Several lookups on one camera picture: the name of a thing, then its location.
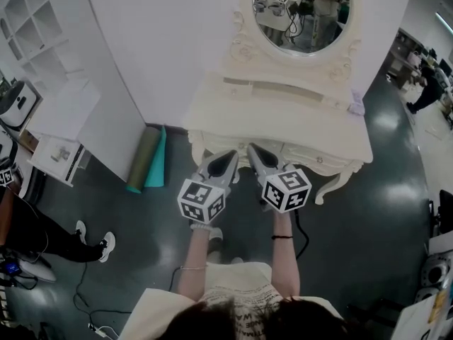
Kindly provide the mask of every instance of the oval mirror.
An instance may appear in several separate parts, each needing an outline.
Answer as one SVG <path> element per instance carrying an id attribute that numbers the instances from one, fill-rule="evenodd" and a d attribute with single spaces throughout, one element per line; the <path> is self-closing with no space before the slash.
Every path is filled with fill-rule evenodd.
<path id="1" fill-rule="evenodd" d="M 310 54 L 332 44 L 348 23 L 350 0 L 253 0 L 256 22 L 281 50 Z"/>

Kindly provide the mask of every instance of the bracelet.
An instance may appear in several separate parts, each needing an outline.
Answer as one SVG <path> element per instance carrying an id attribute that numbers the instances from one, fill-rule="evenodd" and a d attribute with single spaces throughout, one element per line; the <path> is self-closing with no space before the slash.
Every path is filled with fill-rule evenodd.
<path id="1" fill-rule="evenodd" d="M 273 235 L 271 238 L 272 238 L 272 240 L 275 240 L 275 239 L 292 239 L 292 236 L 288 237 L 287 235 Z"/>
<path id="2" fill-rule="evenodd" d="M 186 270 L 186 271 L 199 271 L 199 270 L 202 270 L 202 269 L 206 269 L 207 266 L 203 266 L 203 267 L 184 267 L 184 266 L 181 266 L 180 268 L 183 269 L 183 270 Z"/>
<path id="3" fill-rule="evenodd" d="M 196 223 L 190 225 L 191 230 L 207 230 L 208 232 L 212 232 L 212 227 L 210 225 Z"/>

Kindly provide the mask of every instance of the gray yoga mat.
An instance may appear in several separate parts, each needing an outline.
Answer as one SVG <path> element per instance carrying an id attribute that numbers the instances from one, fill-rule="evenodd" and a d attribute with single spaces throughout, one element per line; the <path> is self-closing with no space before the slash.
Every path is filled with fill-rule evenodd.
<path id="1" fill-rule="evenodd" d="M 127 190 L 133 193 L 142 192 L 160 139 L 161 132 L 156 128 L 146 127 L 144 129 L 130 169 Z"/>

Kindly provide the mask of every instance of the human hand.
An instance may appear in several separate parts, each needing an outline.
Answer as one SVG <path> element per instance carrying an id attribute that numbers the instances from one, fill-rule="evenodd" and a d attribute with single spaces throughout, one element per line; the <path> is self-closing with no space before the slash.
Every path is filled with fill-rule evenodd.
<path id="1" fill-rule="evenodd" d="M 21 191 L 21 186 L 19 185 L 18 182 L 16 181 L 13 181 L 12 183 L 10 183 L 8 185 L 8 189 L 11 190 L 13 193 L 15 193 L 16 195 L 19 194 L 19 192 Z"/>

